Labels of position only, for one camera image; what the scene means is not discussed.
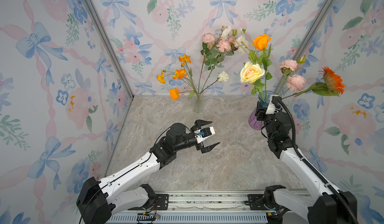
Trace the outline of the blue purple glass vase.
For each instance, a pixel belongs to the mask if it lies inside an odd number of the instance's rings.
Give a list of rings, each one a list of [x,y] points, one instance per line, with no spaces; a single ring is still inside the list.
[[[267,108],[273,96],[277,96],[273,91],[262,91],[259,93],[257,106],[248,119],[251,128],[261,130],[264,125]]]

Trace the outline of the large orange poppy stem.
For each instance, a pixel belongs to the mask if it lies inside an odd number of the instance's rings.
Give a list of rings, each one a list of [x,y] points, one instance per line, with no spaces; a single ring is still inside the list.
[[[188,94],[188,98],[192,98],[195,95],[195,92],[193,90],[180,92],[177,88],[171,88],[169,90],[169,92],[170,92],[170,97],[172,100],[178,100],[180,95],[182,95],[184,93]]]

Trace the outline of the small pink carnation stem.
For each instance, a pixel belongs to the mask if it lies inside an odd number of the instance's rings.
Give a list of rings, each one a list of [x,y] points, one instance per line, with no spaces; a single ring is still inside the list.
[[[305,90],[306,79],[300,75],[288,76],[287,80],[284,83],[284,87],[287,88],[286,91],[283,91],[284,95],[288,91],[293,92],[293,96],[299,96]]]

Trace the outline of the orange poppy flower stem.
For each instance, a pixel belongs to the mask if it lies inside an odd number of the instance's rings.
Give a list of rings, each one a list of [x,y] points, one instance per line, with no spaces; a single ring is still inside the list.
[[[193,81],[193,72],[189,67],[189,64],[192,63],[190,58],[191,57],[186,54],[180,56],[179,62],[181,64],[181,69],[175,71],[163,70],[160,75],[157,76],[157,81],[161,84],[166,84],[165,78],[171,76],[173,80],[181,80],[191,88],[189,98],[192,98],[193,96],[199,97],[200,94]]]

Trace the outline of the cream white rose stem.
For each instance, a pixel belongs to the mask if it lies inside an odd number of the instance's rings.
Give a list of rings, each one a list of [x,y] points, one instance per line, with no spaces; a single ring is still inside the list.
[[[214,81],[211,85],[209,85],[208,87],[206,88],[203,88],[202,90],[202,93],[207,90],[209,87],[213,86],[216,82],[219,82],[219,83],[223,83],[223,82],[227,82],[229,79],[229,75],[227,72],[223,71],[221,72],[218,76],[217,76],[217,79],[216,81]]]

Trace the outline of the pale yellow rose stem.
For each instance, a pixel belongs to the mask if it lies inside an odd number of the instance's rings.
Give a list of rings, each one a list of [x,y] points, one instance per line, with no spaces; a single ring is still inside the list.
[[[259,64],[246,62],[240,72],[241,83],[249,84],[252,88],[251,94],[256,95],[265,90],[266,84],[262,81],[265,74],[265,70]]]

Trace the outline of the pink rose stem with leaves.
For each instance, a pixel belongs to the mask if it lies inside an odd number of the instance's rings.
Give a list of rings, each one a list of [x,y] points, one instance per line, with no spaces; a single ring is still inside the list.
[[[223,62],[227,56],[233,56],[238,47],[235,46],[238,30],[231,26],[222,26],[215,34],[203,35],[201,54],[203,56],[203,71],[214,68],[224,68]]]

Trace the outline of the pink carnation single stem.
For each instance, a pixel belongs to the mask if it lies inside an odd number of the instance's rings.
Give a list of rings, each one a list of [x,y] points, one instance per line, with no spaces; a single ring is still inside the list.
[[[202,61],[202,66],[201,66],[201,71],[199,75],[199,82],[198,82],[198,94],[202,93],[203,86],[202,86],[202,75],[205,66],[210,66],[211,65],[211,60],[208,58],[211,55],[211,49],[215,45],[216,38],[213,34],[211,33],[206,33],[203,36],[203,43],[202,43],[202,55],[203,55],[203,61]]]

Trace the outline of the orange rose stem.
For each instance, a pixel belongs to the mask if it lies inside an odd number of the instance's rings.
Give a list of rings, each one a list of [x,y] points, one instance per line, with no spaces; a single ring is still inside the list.
[[[261,71],[264,71],[263,76],[258,77],[255,81],[252,81],[252,95],[261,93],[267,90],[267,81],[272,78],[268,67],[272,64],[270,55],[272,51],[272,45],[269,44],[271,37],[267,34],[258,36],[253,40],[253,48],[250,50],[249,60],[252,64],[258,64]]]

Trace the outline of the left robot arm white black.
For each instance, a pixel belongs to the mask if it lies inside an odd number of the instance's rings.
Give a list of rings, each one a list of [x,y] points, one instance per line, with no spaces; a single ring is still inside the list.
[[[195,147],[208,153],[216,144],[204,146],[204,141],[215,135],[210,121],[196,120],[191,128],[174,123],[163,131],[154,145],[137,161],[124,169],[96,180],[87,179],[76,202],[81,214],[80,223],[105,224],[111,216],[132,208],[154,208],[156,193],[148,184],[128,191],[142,178],[159,171],[176,159],[178,151]]]

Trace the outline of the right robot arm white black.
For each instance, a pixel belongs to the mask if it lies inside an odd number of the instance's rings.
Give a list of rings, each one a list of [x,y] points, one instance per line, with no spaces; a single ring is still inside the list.
[[[268,113],[266,108],[257,107],[255,118],[264,123],[271,152],[295,173],[309,192],[308,197],[302,197],[282,185],[266,187],[261,204],[270,210],[282,208],[270,217],[282,218],[291,211],[310,224],[356,224],[356,197],[329,182],[301,154],[289,136],[293,126],[289,114]]]

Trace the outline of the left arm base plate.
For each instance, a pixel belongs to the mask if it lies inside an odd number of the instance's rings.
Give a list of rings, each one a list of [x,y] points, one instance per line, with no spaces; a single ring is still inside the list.
[[[168,194],[156,194],[154,198],[150,198],[143,207],[132,208],[130,211],[166,211],[169,206]]]

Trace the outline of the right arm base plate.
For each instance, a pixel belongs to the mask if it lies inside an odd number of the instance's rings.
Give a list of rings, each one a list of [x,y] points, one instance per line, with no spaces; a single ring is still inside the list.
[[[245,201],[245,205],[249,206],[251,211],[278,211],[276,207],[268,207],[265,201],[265,197],[262,194],[249,194],[248,200]]]

